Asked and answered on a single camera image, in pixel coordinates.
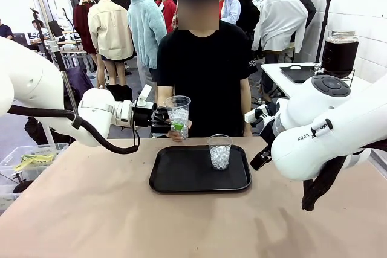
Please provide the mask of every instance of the plastic cup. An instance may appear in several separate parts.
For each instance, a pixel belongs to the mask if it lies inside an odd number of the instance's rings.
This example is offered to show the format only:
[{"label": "plastic cup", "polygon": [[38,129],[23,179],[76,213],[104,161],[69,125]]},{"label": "plastic cup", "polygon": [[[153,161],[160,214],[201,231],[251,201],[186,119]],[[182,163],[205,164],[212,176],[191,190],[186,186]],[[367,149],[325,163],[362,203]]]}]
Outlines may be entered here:
[{"label": "plastic cup", "polygon": [[183,139],[188,138],[188,112],[191,99],[186,96],[173,96],[164,104],[171,120],[171,130],[180,133]]},{"label": "plastic cup", "polygon": [[231,137],[223,134],[212,135],[208,139],[212,167],[216,170],[225,170],[229,166]]}]

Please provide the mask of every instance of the white table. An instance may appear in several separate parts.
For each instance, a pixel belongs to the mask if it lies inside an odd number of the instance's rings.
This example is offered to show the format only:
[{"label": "white table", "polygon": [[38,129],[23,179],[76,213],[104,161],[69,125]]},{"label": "white table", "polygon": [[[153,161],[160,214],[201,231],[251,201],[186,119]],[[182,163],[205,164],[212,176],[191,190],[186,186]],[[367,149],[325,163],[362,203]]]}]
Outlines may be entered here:
[{"label": "white table", "polygon": [[[284,73],[282,73],[280,67],[283,66],[314,66],[314,63],[268,63],[266,65],[262,65],[262,69],[268,74],[268,76],[277,84],[277,86],[288,96],[291,97],[295,94],[301,84],[297,84],[290,80]],[[366,89],[371,83],[354,76],[351,92],[358,93],[362,92]]]}]

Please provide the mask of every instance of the plastic storage bin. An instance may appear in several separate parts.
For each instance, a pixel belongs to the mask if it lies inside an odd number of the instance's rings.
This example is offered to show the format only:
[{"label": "plastic storage bin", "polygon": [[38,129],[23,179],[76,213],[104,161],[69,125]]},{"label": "plastic storage bin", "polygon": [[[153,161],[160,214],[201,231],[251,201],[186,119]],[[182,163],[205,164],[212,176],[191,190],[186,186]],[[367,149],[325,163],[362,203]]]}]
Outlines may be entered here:
[{"label": "plastic storage bin", "polygon": [[[66,148],[68,143],[57,143],[55,145],[36,145],[17,147],[7,157],[0,162],[0,215],[18,198],[21,193],[13,193],[13,189],[17,186],[12,179],[15,173],[14,167],[20,163],[22,155],[50,155],[56,157],[60,155]],[[21,178],[29,181],[35,180],[48,166],[25,167],[21,170]]]}]

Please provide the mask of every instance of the glass jar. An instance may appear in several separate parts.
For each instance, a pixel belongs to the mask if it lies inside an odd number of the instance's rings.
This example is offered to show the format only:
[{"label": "glass jar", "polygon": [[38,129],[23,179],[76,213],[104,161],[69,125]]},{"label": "glass jar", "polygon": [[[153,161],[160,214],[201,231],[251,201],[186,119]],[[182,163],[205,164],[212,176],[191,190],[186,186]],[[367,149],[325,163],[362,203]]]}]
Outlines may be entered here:
[{"label": "glass jar", "polygon": [[338,78],[351,74],[355,64],[359,40],[355,31],[332,31],[325,41],[321,67],[324,74]]}]

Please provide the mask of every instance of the light blue jacket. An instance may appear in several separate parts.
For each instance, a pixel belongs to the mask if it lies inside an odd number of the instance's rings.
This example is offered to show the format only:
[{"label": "light blue jacket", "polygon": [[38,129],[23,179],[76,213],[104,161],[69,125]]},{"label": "light blue jacket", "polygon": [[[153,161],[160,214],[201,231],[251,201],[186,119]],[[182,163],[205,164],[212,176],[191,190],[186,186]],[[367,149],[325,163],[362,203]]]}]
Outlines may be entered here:
[{"label": "light blue jacket", "polygon": [[134,48],[142,64],[157,69],[157,50],[167,34],[165,20],[154,0],[131,0],[128,23]]}]

